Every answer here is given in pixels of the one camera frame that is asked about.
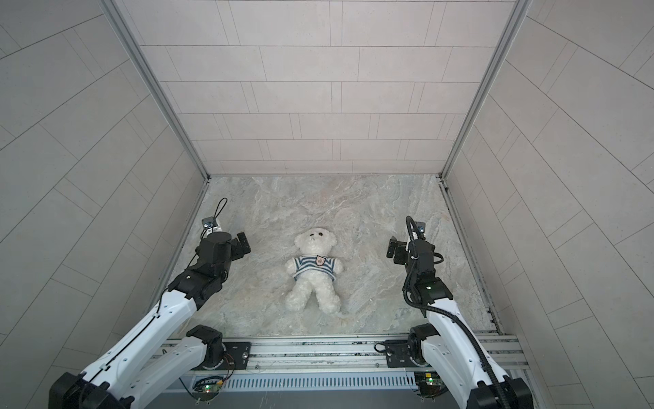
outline side wall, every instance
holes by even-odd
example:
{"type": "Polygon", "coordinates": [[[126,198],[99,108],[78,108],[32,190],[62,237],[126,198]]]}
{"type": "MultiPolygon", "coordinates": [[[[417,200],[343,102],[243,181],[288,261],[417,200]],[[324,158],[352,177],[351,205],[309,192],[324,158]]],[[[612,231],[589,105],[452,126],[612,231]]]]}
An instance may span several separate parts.
{"type": "Polygon", "coordinates": [[[654,403],[653,26],[651,2],[534,1],[447,179],[561,408],[654,403]]]}
{"type": "Polygon", "coordinates": [[[0,400],[44,408],[141,318],[203,179],[94,0],[3,1],[0,50],[0,400]]]}
{"type": "Polygon", "coordinates": [[[440,172],[513,7],[116,3],[217,175],[440,172]]]}

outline striped shirt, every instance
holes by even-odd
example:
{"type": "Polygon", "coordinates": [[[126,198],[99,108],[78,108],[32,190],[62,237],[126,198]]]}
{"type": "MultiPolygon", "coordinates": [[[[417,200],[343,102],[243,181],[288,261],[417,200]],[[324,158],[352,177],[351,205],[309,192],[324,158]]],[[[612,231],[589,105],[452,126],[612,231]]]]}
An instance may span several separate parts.
{"type": "Polygon", "coordinates": [[[336,275],[334,274],[334,267],[336,266],[335,258],[309,255],[296,257],[293,260],[295,260],[296,269],[296,273],[293,275],[293,278],[296,281],[298,280],[298,276],[300,274],[310,270],[323,272],[330,276],[332,281],[336,280],[336,275]]]}

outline plush toy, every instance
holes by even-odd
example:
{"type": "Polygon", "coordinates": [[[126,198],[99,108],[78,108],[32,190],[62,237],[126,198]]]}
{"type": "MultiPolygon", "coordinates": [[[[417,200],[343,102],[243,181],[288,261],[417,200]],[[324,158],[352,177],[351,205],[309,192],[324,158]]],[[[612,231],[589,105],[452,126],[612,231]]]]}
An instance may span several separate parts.
{"type": "Polygon", "coordinates": [[[335,245],[334,233],[323,228],[313,228],[295,237],[295,246],[302,255],[286,263],[286,271],[295,279],[295,287],[286,296],[286,308],[290,311],[302,311],[313,291],[325,314],[336,313],[341,308],[341,299],[334,292],[334,280],[336,274],[343,272],[343,263],[327,257],[335,245]]]}

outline teddy bear's arm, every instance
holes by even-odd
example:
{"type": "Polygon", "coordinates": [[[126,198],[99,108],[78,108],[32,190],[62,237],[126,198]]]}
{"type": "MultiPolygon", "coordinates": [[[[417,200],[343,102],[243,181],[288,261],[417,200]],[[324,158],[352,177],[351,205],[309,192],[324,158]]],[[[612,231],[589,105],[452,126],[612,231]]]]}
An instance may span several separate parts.
{"type": "Polygon", "coordinates": [[[295,259],[292,258],[289,261],[286,262],[286,272],[290,275],[295,274],[297,271],[295,267],[295,259]]]}
{"type": "Polygon", "coordinates": [[[334,273],[340,274],[343,272],[343,263],[338,259],[334,259],[334,273]]]}

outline teddy bear's leg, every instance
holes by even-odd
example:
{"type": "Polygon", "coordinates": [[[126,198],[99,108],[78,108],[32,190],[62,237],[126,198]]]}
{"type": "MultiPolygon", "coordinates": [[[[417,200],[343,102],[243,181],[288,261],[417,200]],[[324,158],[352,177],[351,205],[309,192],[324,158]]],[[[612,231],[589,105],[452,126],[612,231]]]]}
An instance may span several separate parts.
{"type": "Polygon", "coordinates": [[[291,292],[286,296],[286,308],[289,311],[302,311],[309,300],[312,291],[313,287],[309,280],[304,277],[299,277],[295,283],[295,287],[293,287],[291,292]]]}
{"type": "Polygon", "coordinates": [[[337,313],[341,309],[341,299],[334,292],[332,279],[327,275],[317,278],[313,283],[318,298],[318,307],[325,314],[337,313]]]}

